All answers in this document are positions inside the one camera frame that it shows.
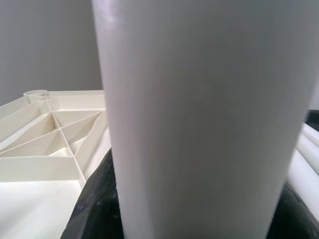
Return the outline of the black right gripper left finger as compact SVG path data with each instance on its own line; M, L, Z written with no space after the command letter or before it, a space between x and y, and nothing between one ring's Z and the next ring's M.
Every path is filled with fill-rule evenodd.
M124 238L111 149L85 183L61 238Z

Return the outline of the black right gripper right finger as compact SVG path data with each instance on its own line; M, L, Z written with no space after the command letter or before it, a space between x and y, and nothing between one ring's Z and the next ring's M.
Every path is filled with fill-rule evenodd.
M275 238L317 239L319 222L294 189L286 185L275 212Z

